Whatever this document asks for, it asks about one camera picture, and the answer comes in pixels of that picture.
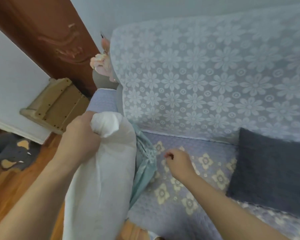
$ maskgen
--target stuffed toy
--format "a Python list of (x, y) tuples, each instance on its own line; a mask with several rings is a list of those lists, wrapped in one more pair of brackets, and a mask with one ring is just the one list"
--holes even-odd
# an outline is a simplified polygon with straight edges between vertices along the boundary
[(92, 57), (90, 59), (90, 66), (99, 74), (108, 76), (111, 82), (117, 83), (112, 74), (110, 61), (110, 41), (106, 39), (102, 34), (101, 37), (101, 46), (104, 49), (104, 52), (103, 54), (96, 54), (95, 57)]

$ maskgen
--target white pillowcase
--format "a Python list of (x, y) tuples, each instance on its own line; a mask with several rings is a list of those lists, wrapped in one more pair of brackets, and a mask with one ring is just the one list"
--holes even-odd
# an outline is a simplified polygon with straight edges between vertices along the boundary
[(76, 171), (65, 197), (63, 240), (115, 239), (129, 210), (136, 134), (115, 112), (96, 113), (99, 151)]

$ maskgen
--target white wall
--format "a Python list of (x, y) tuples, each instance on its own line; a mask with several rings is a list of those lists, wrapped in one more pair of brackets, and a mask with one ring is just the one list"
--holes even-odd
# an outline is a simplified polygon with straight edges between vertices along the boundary
[(94, 42), (102, 51), (107, 38), (123, 24), (170, 17), (221, 15), (253, 8), (299, 3), (300, 0), (71, 0)]
[(0, 31), (0, 129), (43, 144), (50, 131), (19, 114), (47, 86), (48, 75)]

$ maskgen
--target hand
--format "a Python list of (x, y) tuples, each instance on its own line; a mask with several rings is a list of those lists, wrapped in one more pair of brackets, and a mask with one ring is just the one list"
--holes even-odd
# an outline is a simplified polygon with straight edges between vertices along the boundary
[(94, 114), (87, 111), (68, 124), (54, 158), (78, 167), (98, 151), (101, 138), (93, 133), (90, 126)]
[(182, 184), (189, 176), (196, 175), (188, 153), (179, 149), (170, 149), (165, 153), (164, 157), (167, 160), (172, 176)]

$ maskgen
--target wooden door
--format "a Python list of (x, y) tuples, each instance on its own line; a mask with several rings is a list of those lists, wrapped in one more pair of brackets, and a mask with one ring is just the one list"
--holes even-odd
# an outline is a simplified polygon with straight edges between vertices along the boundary
[(0, 0), (0, 30), (50, 77), (96, 91), (89, 62), (100, 52), (70, 0)]

